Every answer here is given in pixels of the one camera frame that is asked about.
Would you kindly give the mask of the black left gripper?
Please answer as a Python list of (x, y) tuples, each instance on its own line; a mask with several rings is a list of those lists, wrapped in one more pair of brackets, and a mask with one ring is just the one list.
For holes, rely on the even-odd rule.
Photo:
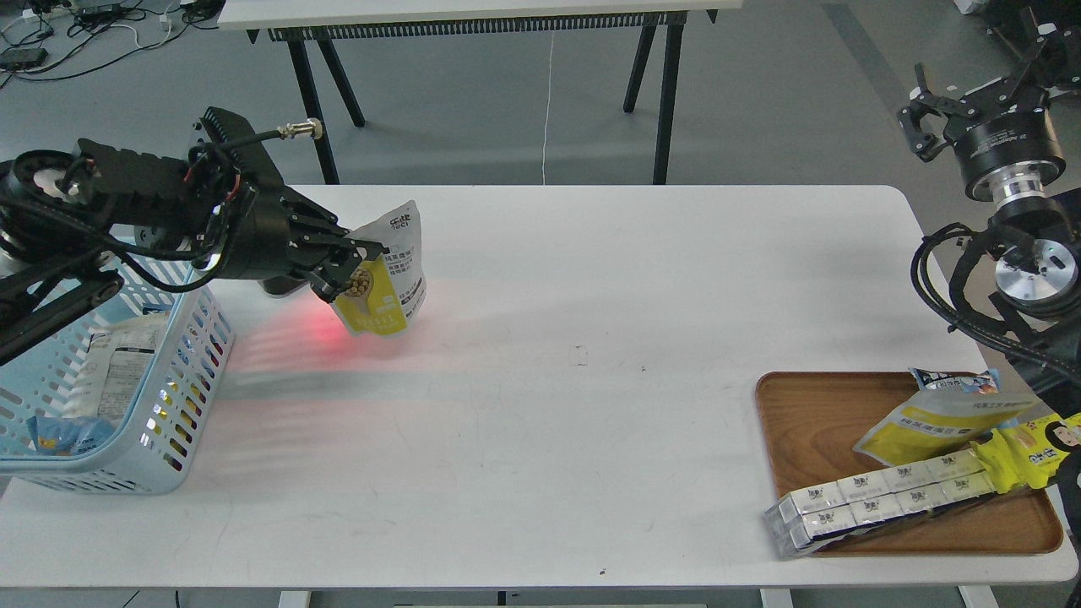
[(258, 132), (243, 116), (210, 107), (200, 122), (209, 136), (209, 161), (223, 166), (226, 190), (236, 189), (226, 203), (223, 280), (289, 276), (307, 281), (317, 298), (332, 303), (347, 292), (364, 259), (390, 253), (389, 246), (344, 230), (326, 208), (286, 186), (263, 146), (270, 138), (321, 138), (319, 120)]

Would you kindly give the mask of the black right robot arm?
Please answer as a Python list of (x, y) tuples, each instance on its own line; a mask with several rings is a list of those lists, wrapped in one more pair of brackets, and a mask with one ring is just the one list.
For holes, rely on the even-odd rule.
[(910, 277), (942, 319), (1000, 351), (1051, 411), (1078, 413), (1078, 190), (1046, 191), (1066, 161), (1051, 124), (1051, 92), (1078, 89), (1078, 25), (1028, 24), (1012, 72), (958, 100), (934, 94), (915, 66), (896, 113), (924, 162), (953, 151), (965, 195), (993, 204), (983, 232), (955, 223), (918, 247)]

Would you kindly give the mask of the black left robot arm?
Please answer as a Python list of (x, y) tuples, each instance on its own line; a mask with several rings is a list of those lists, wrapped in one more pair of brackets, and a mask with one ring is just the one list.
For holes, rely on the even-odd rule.
[(182, 158), (79, 138), (71, 153), (31, 150), (3, 163), (3, 364), (58, 334), (124, 287), (118, 261), (172, 294), (211, 280), (267, 292), (309, 285), (322, 301), (353, 287), (379, 240), (355, 237), (285, 185), (263, 143), (321, 138), (322, 123), (258, 133), (210, 107)]

